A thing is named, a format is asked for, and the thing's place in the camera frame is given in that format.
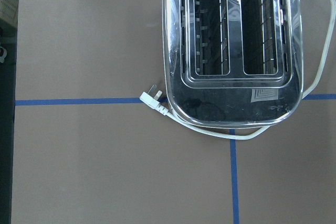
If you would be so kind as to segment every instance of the stainless steel toaster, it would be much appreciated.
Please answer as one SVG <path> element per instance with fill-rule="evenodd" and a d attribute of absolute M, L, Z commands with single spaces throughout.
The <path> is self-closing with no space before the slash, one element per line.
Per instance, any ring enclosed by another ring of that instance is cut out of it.
<path fill-rule="evenodd" d="M 300 0 L 163 0 L 169 105 L 205 127 L 278 123 L 302 98 Z"/>

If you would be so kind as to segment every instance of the metal grill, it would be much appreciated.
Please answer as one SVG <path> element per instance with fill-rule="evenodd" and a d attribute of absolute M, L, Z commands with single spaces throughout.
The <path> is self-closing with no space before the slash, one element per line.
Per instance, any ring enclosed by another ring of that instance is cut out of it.
<path fill-rule="evenodd" d="M 277 58 L 272 0 L 241 0 L 244 70 L 247 74 L 274 74 Z"/>
<path fill-rule="evenodd" d="M 226 0 L 195 0 L 196 72 L 229 72 Z"/>

